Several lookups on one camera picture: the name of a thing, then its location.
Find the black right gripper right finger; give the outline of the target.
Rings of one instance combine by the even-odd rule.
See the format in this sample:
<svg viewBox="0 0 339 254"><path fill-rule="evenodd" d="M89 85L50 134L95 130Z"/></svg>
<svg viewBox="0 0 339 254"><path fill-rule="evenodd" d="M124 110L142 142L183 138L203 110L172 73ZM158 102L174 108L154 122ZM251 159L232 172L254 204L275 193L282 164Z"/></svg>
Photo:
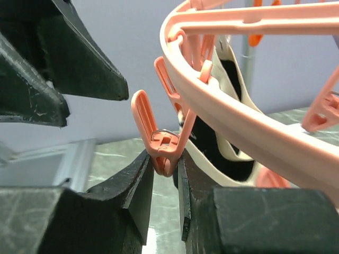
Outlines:
<svg viewBox="0 0 339 254"><path fill-rule="evenodd" d="M321 191L222 187L188 152L177 168L187 253L338 253L338 213Z"/></svg>

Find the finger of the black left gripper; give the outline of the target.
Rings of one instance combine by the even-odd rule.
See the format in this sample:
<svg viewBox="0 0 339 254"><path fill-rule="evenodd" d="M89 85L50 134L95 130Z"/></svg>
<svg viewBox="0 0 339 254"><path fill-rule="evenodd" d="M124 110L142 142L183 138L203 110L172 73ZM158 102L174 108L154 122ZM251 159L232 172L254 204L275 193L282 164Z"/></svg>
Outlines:
<svg viewBox="0 0 339 254"><path fill-rule="evenodd" d="M68 104L49 73L37 36L1 29L1 122L67 125Z"/></svg>
<svg viewBox="0 0 339 254"><path fill-rule="evenodd" d="M124 101L128 83L90 36L71 1L53 1L50 63L54 85L64 94Z"/></svg>

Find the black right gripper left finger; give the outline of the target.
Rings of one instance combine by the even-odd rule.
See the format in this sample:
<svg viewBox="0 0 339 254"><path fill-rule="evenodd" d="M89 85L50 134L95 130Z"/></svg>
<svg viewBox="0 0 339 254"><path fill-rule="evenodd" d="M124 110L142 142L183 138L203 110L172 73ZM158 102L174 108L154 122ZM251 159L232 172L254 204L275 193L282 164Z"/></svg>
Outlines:
<svg viewBox="0 0 339 254"><path fill-rule="evenodd" d="M143 151L84 193L65 187L1 188L1 253L141 253L154 170Z"/></svg>

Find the pink clothes peg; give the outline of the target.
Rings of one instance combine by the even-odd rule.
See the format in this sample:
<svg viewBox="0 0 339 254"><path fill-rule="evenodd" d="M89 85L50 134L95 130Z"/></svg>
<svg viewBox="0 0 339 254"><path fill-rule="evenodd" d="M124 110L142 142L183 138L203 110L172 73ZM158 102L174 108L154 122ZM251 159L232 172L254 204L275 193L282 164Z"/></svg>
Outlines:
<svg viewBox="0 0 339 254"><path fill-rule="evenodd" d="M157 127L144 90L134 93L131 99L131 109L156 172L165 177L171 176L189 139L197 115L192 110L188 110L182 131L176 134Z"/></svg>

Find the pink round clip hanger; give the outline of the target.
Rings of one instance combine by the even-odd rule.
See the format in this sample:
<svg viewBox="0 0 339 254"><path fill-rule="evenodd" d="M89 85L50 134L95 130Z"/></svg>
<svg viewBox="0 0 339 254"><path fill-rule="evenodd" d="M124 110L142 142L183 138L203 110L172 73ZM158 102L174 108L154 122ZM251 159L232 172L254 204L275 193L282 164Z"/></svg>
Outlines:
<svg viewBox="0 0 339 254"><path fill-rule="evenodd" d="M323 191L338 204L338 147L311 136L338 123L334 71L302 121L306 133L261 113L250 98L237 99L211 75L200 35L337 35L338 2L217 9L219 1L185 1L160 29L168 74L183 102L223 138L254 160L303 188Z"/></svg>

